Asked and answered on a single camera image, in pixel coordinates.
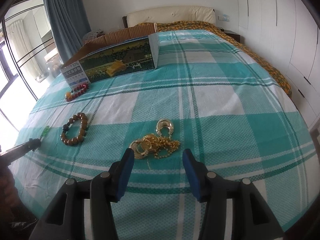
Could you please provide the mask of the person's left hand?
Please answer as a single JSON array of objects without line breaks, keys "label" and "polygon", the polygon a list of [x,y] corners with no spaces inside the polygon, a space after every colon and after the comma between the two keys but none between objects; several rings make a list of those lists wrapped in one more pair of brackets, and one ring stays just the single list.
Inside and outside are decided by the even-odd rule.
[{"label": "person's left hand", "polygon": [[20,221],[28,217],[21,202],[12,172],[6,167],[1,172],[1,223]]}]

